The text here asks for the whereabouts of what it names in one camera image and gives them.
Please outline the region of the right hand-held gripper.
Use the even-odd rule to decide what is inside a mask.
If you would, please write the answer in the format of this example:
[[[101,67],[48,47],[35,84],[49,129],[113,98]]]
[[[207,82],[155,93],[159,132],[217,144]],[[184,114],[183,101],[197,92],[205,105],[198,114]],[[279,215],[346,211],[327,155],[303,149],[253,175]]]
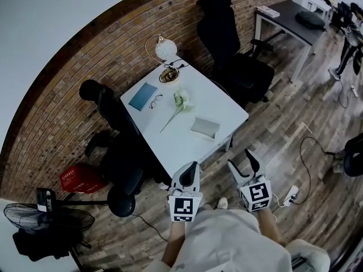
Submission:
[[[248,212],[255,212],[269,207],[272,200],[271,182],[264,177],[266,166],[262,159],[249,149],[244,150],[250,167],[244,175],[238,167],[231,161],[227,161],[227,166],[239,188],[240,198]],[[257,179],[256,183],[245,185],[251,178]]]

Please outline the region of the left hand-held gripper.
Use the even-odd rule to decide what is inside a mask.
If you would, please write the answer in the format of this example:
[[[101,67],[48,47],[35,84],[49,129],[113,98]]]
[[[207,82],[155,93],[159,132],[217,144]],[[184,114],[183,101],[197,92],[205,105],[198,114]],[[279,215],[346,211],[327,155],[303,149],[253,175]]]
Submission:
[[[190,187],[193,191],[200,190],[201,168],[197,161],[182,166],[172,178],[172,186]],[[192,223],[199,210],[202,200],[201,192],[188,192],[171,188],[168,195],[170,217],[172,222]]]

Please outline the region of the person's right forearm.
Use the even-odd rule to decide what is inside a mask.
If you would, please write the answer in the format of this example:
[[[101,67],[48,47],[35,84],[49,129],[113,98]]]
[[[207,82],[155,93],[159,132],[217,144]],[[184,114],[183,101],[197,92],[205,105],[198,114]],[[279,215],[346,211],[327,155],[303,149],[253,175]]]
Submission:
[[[275,217],[271,212],[270,208],[259,210],[257,212],[257,219],[259,222],[261,234],[263,236],[273,240],[274,242],[282,246],[286,245],[286,241],[278,229]]]

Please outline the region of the white folding table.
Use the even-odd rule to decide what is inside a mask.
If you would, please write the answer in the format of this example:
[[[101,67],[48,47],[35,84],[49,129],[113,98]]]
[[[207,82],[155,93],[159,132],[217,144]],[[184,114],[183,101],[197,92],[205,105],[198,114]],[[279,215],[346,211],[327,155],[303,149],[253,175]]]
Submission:
[[[160,65],[149,72],[120,99],[165,171],[173,176],[183,165],[192,161],[201,163],[219,149],[248,119],[248,113],[191,65],[180,70],[179,80],[173,84],[159,81],[163,70]],[[144,83],[155,86],[162,99],[154,108],[146,105],[139,111],[129,102]],[[174,117],[173,94],[179,88],[186,90],[193,109]],[[220,125],[214,140],[190,131],[197,117]]]

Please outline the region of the person's white shirt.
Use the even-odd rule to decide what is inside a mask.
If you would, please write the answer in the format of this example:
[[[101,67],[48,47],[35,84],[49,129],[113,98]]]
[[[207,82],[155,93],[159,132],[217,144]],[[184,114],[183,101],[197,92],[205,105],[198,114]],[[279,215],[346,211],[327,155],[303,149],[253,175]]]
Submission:
[[[329,272],[323,249],[301,239],[282,246],[261,234],[257,215],[207,208],[185,223],[185,240],[172,267],[160,259],[142,272],[293,272],[298,258],[313,272]]]

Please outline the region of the black office chair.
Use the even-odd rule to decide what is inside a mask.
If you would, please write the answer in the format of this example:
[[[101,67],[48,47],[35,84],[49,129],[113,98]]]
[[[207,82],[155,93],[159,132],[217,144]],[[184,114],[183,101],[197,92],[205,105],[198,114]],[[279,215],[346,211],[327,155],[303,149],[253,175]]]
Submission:
[[[197,24],[197,34],[211,54],[214,64],[212,80],[242,108],[247,103],[266,103],[274,69],[258,60],[262,50],[273,46],[259,39],[251,40],[256,48],[252,55],[239,52],[240,41],[231,0],[198,0],[204,12]]]
[[[169,189],[171,177],[164,170],[121,100],[107,86],[89,79],[79,89],[80,97],[96,104],[99,114],[112,130],[119,133],[111,139],[107,132],[99,132],[90,140],[86,154],[95,147],[107,149],[100,164],[100,173],[124,194],[140,192],[146,179],[154,179],[161,189]]]

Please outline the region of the white artificial flower bouquet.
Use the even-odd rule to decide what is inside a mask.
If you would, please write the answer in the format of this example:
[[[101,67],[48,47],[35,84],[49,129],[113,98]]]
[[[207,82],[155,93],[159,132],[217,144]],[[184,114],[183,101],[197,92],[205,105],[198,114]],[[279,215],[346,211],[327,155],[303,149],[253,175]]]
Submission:
[[[175,110],[172,114],[172,116],[170,117],[170,119],[166,122],[165,126],[162,127],[162,129],[160,130],[160,133],[162,131],[164,131],[164,129],[167,127],[167,125],[179,114],[182,112],[190,112],[194,109],[194,105],[190,104],[190,96],[187,93],[186,90],[184,89],[177,89],[174,94],[173,94],[173,98],[174,98],[174,103],[175,103]]]

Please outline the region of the thin-framed eyeglasses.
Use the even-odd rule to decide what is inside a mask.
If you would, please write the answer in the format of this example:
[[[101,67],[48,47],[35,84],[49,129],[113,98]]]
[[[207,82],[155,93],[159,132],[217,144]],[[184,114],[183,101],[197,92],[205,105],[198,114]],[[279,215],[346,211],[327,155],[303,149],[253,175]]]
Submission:
[[[156,104],[157,102],[161,101],[163,99],[163,95],[160,93],[160,94],[157,94],[152,100],[151,102],[149,103],[149,108],[150,109],[154,109],[156,107]]]

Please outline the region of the blue notebook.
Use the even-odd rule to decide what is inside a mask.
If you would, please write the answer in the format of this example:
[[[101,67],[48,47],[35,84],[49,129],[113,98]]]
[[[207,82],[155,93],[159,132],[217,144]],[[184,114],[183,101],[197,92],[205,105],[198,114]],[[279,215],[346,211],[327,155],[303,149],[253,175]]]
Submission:
[[[156,86],[144,83],[131,98],[129,105],[138,111],[142,111],[149,100],[156,94],[157,90]]]

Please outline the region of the red plastic crate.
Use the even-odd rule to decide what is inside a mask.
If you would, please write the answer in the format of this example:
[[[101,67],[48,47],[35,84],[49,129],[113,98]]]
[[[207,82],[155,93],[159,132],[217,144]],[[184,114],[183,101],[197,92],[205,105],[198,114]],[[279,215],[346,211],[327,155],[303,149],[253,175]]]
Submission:
[[[96,192],[108,184],[95,167],[83,163],[68,168],[60,175],[60,182],[63,191],[85,194]]]

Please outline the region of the gold lamp with globe shade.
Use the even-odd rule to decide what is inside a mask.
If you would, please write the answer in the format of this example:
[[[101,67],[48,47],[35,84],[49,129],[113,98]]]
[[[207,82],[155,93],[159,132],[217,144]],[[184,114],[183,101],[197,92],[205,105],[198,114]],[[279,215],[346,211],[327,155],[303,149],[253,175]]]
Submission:
[[[155,55],[149,52],[148,43],[151,40],[157,41],[154,49]],[[179,80],[180,69],[187,66],[184,63],[176,66],[176,63],[181,61],[181,59],[176,59],[178,51],[176,44],[172,40],[164,38],[161,33],[157,33],[146,39],[144,48],[147,55],[163,67],[159,81],[164,84],[176,83]]]

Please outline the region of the black device with label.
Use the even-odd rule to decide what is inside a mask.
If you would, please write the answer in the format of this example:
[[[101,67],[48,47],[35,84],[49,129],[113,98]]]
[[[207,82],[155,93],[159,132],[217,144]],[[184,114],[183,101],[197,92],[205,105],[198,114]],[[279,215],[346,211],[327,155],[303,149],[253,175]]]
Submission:
[[[57,206],[56,194],[52,189],[36,189],[37,209],[41,212],[52,212]]]

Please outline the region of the dark desk with white legs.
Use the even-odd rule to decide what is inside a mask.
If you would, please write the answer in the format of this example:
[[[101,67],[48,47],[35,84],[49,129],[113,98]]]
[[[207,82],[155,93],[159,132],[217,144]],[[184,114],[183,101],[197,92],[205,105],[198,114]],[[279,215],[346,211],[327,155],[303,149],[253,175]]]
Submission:
[[[296,21],[295,16],[301,11],[307,11],[307,9],[291,0],[275,3],[270,5],[269,8],[277,11],[280,15],[276,18],[271,18],[267,14],[256,9],[255,39],[260,39],[261,22],[262,20],[265,20],[266,22],[273,24],[304,44],[305,47],[303,48],[303,52],[299,57],[298,65],[296,66],[293,76],[290,79],[290,81],[294,83],[298,78],[309,54],[316,53],[316,50],[322,41],[324,31],[318,29],[309,29],[299,24]]]

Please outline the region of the white flat box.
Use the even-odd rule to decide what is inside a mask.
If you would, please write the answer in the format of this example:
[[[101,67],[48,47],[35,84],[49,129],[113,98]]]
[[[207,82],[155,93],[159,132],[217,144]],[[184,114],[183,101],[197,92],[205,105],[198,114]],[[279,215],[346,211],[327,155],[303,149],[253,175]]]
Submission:
[[[277,12],[277,11],[267,7],[267,6],[259,6],[259,7],[257,7],[257,10],[259,12],[262,12],[263,14],[271,17],[271,18],[277,18],[277,17],[280,16],[279,12]]]

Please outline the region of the black round bag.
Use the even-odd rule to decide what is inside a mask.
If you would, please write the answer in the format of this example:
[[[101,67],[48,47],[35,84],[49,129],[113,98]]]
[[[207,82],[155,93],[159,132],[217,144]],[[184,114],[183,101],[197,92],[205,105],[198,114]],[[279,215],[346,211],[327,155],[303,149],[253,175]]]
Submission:
[[[309,29],[318,29],[325,30],[325,22],[322,20],[316,13],[311,11],[301,11],[295,15],[296,21],[309,28]]]

